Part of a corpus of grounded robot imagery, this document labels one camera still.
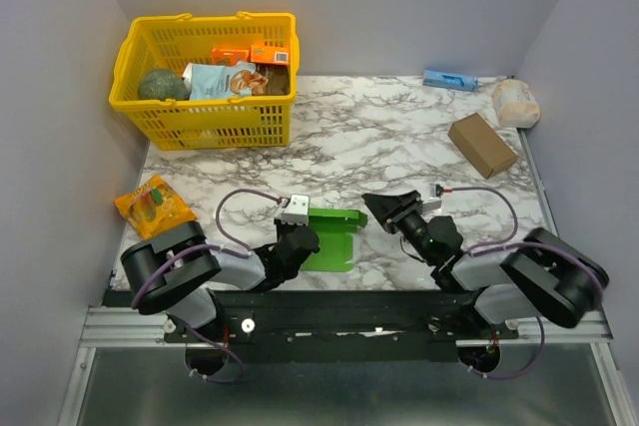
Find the green paper box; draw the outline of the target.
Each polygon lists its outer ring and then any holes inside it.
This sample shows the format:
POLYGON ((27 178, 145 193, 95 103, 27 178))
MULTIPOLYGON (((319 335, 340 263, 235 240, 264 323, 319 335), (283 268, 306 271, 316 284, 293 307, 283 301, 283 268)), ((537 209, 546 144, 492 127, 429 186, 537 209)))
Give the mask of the green paper box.
POLYGON ((310 209, 309 227, 319 238, 302 270, 345 273, 353 268, 354 235, 367 226, 366 213, 358 210, 310 209))

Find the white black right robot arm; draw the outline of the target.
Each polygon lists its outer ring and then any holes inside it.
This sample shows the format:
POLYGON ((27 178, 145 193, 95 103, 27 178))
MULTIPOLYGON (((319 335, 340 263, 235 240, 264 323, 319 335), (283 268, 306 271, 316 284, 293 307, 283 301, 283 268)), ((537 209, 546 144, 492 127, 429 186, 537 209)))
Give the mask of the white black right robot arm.
POLYGON ((466 335, 479 338, 507 320, 540 316, 574 328, 600 307, 608 273, 548 229, 537 227, 521 241, 508 235, 463 247, 451 216, 425 219, 424 213, 440 207, 448 192, 434 185, 428 199, 417 191, 367 193, 362 199, 387 233, 399 235, 401 246, 412 248, 409 257, 430 267, 441 290, 472 294, 458 316, 466 335))

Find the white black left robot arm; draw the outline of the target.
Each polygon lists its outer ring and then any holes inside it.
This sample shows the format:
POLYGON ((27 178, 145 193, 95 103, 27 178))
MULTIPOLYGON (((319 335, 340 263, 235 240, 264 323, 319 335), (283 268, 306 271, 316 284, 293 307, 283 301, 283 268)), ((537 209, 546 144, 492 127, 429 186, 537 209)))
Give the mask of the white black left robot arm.
POLYGON ((201 341, 219 339, 224 309, 209 280, 242 291, 270 291, 298 276, 303 263, 320 251, 318 235, 297 225, 274 243, 240 252, 207 242, 200 224, 187 221, 121 254, 134 294, 132 307, 142 315, 166 312, 201 341))

